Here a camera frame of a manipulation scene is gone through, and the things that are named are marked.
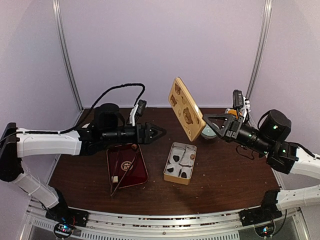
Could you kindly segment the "tin box with paper cups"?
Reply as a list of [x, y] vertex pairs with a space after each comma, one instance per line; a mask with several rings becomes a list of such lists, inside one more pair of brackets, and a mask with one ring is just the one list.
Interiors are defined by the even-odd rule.
[[[190, 159], [191, 154], [195, 155], [194, 160]], [[173, 160], [173, 155], [180, 156], [180, 161], [175, 162]], [[195, 167], [196, 156], [197, 147], [195, 145], [173, 142], [163, 170], [163, 179], [175, 184], [189, 185]], [[166, 170], [170, 167], [173, 167], [174, 171], [172, 173], [167, 173]], [[187, 178], [181, 177], [182, 172], [186, 172]]]

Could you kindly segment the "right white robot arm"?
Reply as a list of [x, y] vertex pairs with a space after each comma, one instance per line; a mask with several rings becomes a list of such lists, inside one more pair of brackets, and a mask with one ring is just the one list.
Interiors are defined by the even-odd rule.
[[[266, 157], [267, 164], [284, 174], [320, 177], [320, 156], [296, 142], [287, 141], [292, 122], [279, 110], [271, 109], [261, 120], [261, 126], [254, 128], [244, 123], [242, 116], [233, 114], [205, 114], [203, 120], [226, 142], [236, 142]], [[259, 220], [268, 220], [276, 211], [296, 207], [317, 205], [320, 202], [320, 186], [295, 190], [269, 190], [264, 194], [256, 210]]]

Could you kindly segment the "bear printed tin lid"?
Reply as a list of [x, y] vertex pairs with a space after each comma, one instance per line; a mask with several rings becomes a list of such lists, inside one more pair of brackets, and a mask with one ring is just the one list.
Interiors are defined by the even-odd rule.
[[173, 80], [168, 102], [188, 139], [193, 142], [206, 126], [203, 113], [180, 77]]

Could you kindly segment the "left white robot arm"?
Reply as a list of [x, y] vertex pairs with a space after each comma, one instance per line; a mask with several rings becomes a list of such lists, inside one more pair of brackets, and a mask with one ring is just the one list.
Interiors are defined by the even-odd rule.
[[65, 131], [42, 131], [18, 128], [7, 124], [0, 139], [0, 179], [16, 184], [28, 195], [40, 201], [61, 222], [72, 218], [62, 193], [43, 184], [22, 166], [22, 159], [37, 155], [91, 156], [119, 144], [148, 145], [166, 134], [152, 123], [137, 123], [146, 102], [140, 100], [125, 120], [120, 108], [105, 103], [94, 109], [93, 120], [81, 127]]

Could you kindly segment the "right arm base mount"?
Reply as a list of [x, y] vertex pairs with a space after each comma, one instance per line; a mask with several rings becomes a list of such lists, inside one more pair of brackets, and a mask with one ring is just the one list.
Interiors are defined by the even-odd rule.
[[239, 218], [242, 226], [256, 225], [280, 218], [282, 211], [276, 206], [279, 192], [280, 190], [268, 190], [264, 194], [260, 206], [241, 210]]

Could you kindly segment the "metal tongs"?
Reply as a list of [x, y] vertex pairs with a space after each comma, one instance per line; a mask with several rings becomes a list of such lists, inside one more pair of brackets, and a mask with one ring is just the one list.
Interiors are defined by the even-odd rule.
[[[141, 184], [138, 172], [140, 151], [133, 149], [111, 149], [106, 152], [110, 190], [113, 197], [118, 189]], [[112, 176], [118, 176], [118, 183], [112, 183]]]

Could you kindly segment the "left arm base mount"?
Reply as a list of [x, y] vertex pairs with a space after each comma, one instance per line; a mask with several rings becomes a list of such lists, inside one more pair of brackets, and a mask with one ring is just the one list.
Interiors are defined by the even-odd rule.
[[69, 208], [63, 194], [56, 188], [54, 190], [57, 192], [58, 204], [52, 208], [45, 207], [45, 217], [63, 224], [86, 227], [89, 213], [84, 210]]

